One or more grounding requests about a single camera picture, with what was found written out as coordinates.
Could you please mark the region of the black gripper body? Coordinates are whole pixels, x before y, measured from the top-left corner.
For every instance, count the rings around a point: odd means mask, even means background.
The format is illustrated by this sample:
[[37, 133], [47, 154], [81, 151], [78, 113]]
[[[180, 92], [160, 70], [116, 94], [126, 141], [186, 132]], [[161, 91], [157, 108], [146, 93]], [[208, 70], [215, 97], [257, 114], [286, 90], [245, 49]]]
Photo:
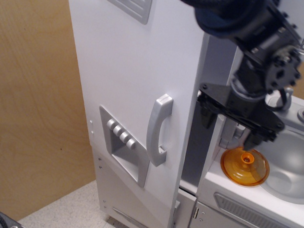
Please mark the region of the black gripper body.
[[232, 87], [212, 83], [200, 84], [198, 102], [210, 102], [224, 115], [250, 131], [258, 131], [274, 141], [285, 124], [268, 108], [265, 100], [250, 101], [237, 96]]

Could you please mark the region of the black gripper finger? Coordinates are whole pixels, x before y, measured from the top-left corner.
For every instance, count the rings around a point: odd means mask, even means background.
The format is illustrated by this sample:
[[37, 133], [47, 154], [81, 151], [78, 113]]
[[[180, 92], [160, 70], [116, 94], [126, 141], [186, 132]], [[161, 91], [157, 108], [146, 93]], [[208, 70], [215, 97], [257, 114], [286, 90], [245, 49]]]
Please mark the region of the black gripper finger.
[[217, 107], [210, 102], [201, 102], [201, 122], [202, 125], [209, 129], [218, 115]]
[[267, 141], [268, 137], [259, 131], [251, 130], [245, 139], [244, 150], [250, 151], [254, 147], [259, 146], [261, 142]]

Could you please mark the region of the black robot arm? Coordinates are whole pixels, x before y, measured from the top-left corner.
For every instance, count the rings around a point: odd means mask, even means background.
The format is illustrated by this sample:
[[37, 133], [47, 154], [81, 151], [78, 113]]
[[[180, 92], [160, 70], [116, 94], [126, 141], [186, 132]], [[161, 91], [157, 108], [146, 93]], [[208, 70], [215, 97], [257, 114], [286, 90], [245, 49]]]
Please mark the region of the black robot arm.
[[243, 52], [228, 86], [202, 83], [198, 101], [202, 123], [224, 115], [250, 130], [243, 148], [274, 141], [285, 127], [276, 112], [290, 101], [287, 86], [301, 77], [300, 36], [277, 0], [181, 0], [192, 6], [200, 28], [229, 39]]

